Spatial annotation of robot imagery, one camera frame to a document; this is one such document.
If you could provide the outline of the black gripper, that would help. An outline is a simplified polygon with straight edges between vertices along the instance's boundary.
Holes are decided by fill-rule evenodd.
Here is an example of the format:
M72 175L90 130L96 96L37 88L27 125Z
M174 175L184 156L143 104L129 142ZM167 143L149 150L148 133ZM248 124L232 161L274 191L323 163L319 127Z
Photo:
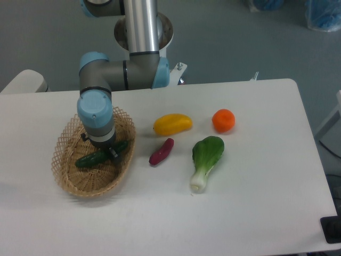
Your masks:
M114 144L116 141L115 132L108 133L101 137L96 137L87 133L82 133L80 137L83 141L89 140L94 147L103 149L104 151L108 152L109 157L113 158L112 162L114 164L119 164L121 162L121 156L118 156L118 153L114 149Z

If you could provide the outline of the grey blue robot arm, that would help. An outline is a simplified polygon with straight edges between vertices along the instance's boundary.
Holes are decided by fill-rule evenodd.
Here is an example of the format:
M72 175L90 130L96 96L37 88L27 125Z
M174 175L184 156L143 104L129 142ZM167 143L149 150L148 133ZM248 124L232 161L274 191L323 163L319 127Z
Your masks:
M113 62L104 53L89 52L79 65L77 113L86 131L82 139L118 162L111 93L169 84L169 62L159 53L162 24L157 1L80 1L80 5L88 17L123 15L126 21L128 60Z

